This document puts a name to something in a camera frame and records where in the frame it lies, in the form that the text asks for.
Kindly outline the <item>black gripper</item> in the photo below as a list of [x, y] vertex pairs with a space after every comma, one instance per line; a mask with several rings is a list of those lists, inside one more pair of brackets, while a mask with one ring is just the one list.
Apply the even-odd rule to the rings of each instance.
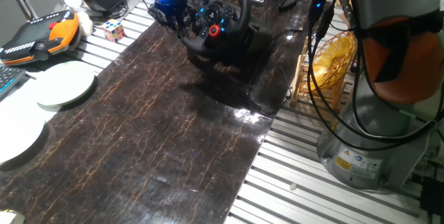
[[166, 21], [166, 27], [177, 31], [179, 39], [189, 36], [190, 16], [187, 0], [155, 0], [154, 18]]

